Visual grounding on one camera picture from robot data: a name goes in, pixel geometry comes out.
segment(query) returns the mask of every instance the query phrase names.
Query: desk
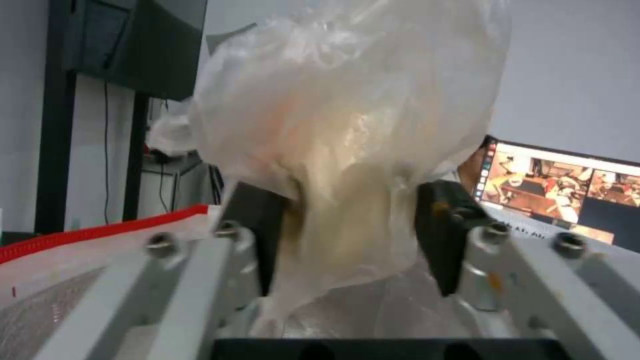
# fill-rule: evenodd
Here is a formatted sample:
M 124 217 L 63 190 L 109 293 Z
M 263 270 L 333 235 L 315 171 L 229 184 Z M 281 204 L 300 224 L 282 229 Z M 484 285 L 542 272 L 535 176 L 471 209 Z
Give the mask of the desk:
M 168 211 L 213 203 L 207 165 L 195 153 L 175 159 L 163 167 L 145 156 L 142 163 L 138 218 L 165 213 L 160 200 L 161 194 Z

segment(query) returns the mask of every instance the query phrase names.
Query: white wall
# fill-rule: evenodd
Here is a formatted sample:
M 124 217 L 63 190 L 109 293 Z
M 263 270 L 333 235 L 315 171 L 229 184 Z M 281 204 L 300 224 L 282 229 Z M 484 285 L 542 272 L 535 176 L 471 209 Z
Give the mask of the white wall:
M 5 231 L 32 231 L 48 0 L 0 0 L 0 208 Z M 131 132 L 132 92 L 111 85 L 109 217 L 120 220 Z M 103 224 L 104 101 L 102 82 L 78 76 L 72 135 L 67 229 Z
M 47 0 L 0 0 L 0 208 L 3 229 L 33 228 Z
M 512 5 L 492 134 L 640 162 L 640 1 Z
M 109 222 L 122 221 L 134 92 L 109 84 Z M 65 228 L 104 225 L 104 81 L 78 76 Z

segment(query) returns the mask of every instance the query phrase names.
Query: black metal leg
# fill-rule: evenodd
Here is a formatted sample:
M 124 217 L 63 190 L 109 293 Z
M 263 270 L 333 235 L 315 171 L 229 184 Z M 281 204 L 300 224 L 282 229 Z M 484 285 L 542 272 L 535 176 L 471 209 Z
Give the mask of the black metal leg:
M 47 63 L 45 66 L 42 133 L 38 164 L 38 193 L 34 231 L 64 231 L 76 74 L 65 70 L 65 30 L 72 0 L 49 1 Z
M 124 193 L 122 221 L 136 220 L 138 218 L 148 104 L 149 96 L 136 92 L 133 104 L 131 139 L 129 140 L 129 166 L 127 167 L 127 184 Z

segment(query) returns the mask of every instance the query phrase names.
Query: monitor screen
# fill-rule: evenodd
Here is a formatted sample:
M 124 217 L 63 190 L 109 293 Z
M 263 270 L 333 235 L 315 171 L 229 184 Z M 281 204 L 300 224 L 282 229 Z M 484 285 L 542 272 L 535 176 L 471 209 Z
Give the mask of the monitor screen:
M 495 140 L 474 197 L 485 206 L 640 251 L 640 165 Z

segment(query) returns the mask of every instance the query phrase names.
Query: black cable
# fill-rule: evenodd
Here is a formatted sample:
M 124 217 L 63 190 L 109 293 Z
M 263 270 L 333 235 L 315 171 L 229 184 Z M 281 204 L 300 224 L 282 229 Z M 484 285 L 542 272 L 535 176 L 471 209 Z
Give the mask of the black cable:
M 163 179 L 164 179 L 164 163 L 160 163 L 160 191 L 158 195 L 160 196 L 160 202 L 162 202 L 162 207 L 164 208 L 164 212 L 168 213 L 169 208 L 167 208 L 166 204 L 164 203 L 164 197 L 162 196 Z
M 104 223 L 109 225 L 107 209 L 109 208 L 109 89 L 107 81 L 104 82 L 104 186 L 106 198 L 104 199 Z
M 169 112 L 169 102 L 165 99 L 164 100 L 164 108 L 167 112 Z M 164 212 L 168 213 L 169 212 L 169 208 L 167 207 L 166 203 L 164 202 L 164 197 L 162 196 L 162 185 L 163 185 L 163 179 L 164 179 L 164 162 L 165 159 L 161 159 L 159 160 L 160 162 L 160 190 L 158 192 L 158 196 L 160 196 L 160 202 L 162 202 L 162 207 L 164 208 Z

